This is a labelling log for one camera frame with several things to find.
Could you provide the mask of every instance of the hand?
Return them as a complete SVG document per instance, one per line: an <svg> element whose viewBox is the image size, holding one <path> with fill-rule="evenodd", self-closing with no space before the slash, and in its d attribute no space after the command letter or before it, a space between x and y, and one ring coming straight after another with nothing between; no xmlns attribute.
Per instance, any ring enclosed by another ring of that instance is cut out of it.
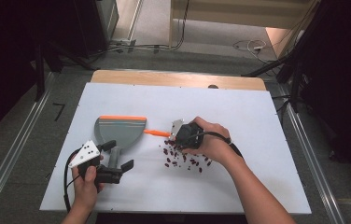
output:
<svg viewBox="0 0 351 224"><path fill-rule="evenodd" d="M70 212L63 220L63 224L67 223L85 223L89 216L89 213L93 209L97 201L97 188L94 185L94 179L96 178L96 167L90 166L85 174L85 179L79 175L78 168L72 168L72 174L74 180L74 192L75 199ZM99 191L104 187L103 183L99 184Z"/></svg>
<svg viewBox="0 0 351 224"><path fill-rule="evenodd" d="M72 169L73 178L79 175L78 168L74 167ZM90 166L85 174L85 179L82 177L77 178L74 181L74 192L75 199L73 207L77 206L80 209L86 209L91 211L97 201L97 188L94 185L94 179L96 178L96 168ZM99 191L103 190L104 184L99 184Z"/></svg>
<svg viewBox="0 0 351 224"><path fill-rule="evenodd" d="M205 132L220 133L226 138L231 137L228 129L222 127L217 123L209 123L200 117L196 117L192 122L196 122ZM224 142L222 139L213 135L206 134L202 141L202 144L198 149L185 148L182 150L183 153L190 153L193 155L204 154L206 157L213 161L217 161L221 164L227 160L228 156L237 154L231 149L231 147Z"/></svg>

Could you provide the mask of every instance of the black device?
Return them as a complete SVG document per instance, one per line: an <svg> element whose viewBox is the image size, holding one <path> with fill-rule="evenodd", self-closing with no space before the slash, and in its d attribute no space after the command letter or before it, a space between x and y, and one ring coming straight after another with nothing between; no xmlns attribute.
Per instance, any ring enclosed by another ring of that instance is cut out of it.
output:
<svg viewBox="0 0 351 224"><path fill-rule="evenodd" d="M178 146L180 149L197 149L202 144L202 141L206 134L220 138L221 140L226 142L238 156L243 158L242 153L240 152L239 148L237 148L237 146L232 142L231 138L226 138L220 133L205 132L204 129L201 128L196 122L183 124L181 126L181 128L175 136L175 145Z"/></svg>
<svg viewBox="0 0 351 224"><path fill-rule="evenodd" d="M115 140L109 141L107 143L104 143L102 145L98 145L97 149L100 151L100 154L102 151L107 151L110 152L113 147L117 145L117 142ZM70 161L74 158L75 155L77 155L79 152L79 149L75 150L73 153L71 153L70 157L67 160L67 163L65 164L65 169L64 169L64 202L65 206L67 208L67 211L69 212L71 210L71 204L68 199L68 193L67 193L67 188L68 186L79 176L77 176L71 183L67 184L67 173L68 173L68 164ZM80 177L85 179L85 174L86 171L90 166L95 166L97 169L96 172L96 178L94 179L94 185L97 188L97 192L99 192L99 183L107 183L107 184L118 184L120 182L120 179L122 178L123 174L130 171L134 167L134 160L127 161L126 163L122 164L120 166L120 169L118 168L107 168L103 164L100 164L100 156L94 157L91 160L85 161L81 163L77 168Z"/></svg>
<svg viewBox="0 0 351 224"><path fill-rule="evenodd" d="M199 148L203 141L203 132L203 128L195 122L183 124L176 135L175 144L181 148Z"/></svg>
<svg viewBox="0 0 351 224"><path fill-rule="evenodd" d="M115 140L109 141L103 145L97 146L100 153L102 150L110 151L113 147L117 145ZM94 179L94 185L97 188L97 192L99 190L99 183L107 183L107 184L118 184L120 182L120 178L122 175L134 167L134 160L130 160L118 168L107 168L103 164L100 164L100 157L95 157L89 161L85 161L81 163L77 168L79 171L79 175L85 179L86 171L90 166L95 166L97 169L97 175Z"/></svg>

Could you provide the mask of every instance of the gray dustpan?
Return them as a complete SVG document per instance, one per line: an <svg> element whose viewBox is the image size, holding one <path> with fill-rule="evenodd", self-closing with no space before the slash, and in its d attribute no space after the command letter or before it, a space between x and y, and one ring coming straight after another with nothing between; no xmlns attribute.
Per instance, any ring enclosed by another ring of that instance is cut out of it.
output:
<svg viewBox="0 0 351 224"><path fill-rule="evenodd" d="M99 144L117 141L112 148L108 168L118 168L118 157L123 148L133 145L146 128L147 118L133 116L100 116L94 125Z"/></svg>

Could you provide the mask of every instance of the orange strip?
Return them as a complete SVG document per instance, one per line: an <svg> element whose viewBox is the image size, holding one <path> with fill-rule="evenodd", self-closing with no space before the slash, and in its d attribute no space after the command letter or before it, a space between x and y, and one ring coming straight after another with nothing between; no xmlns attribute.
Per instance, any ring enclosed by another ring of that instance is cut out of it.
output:
<svg viewBox="0 0 351 224"><path fill-rule="evenodd" d="M146 117L137 116L112 116L112 115L102 115L100 119L137 119L137 120L147 120Z"/></svg>
<svg viewBox="0 0 351 224"><path fill-rule="evenodd" d="M144 133L150 133L150 134L152 134L152 135L155 135L155 136L162 136L162 137L169 137L169 136L170 136L169 133L161 132L161 131L156 131L156 130L147 130L147 129L145 129L145 130L144 130Z"/></svg>

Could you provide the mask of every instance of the dustpan handle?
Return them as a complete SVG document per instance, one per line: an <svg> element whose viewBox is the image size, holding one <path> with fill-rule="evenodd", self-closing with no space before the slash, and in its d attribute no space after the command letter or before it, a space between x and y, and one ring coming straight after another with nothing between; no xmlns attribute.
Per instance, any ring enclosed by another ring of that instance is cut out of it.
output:
<svg viewBox="0 0 351 224"><path fill-rule="evenodd" d="M111 154L109 155L108 168L118 168L118 158L120 150L120 147L114 147L111 149Z"/></svg>

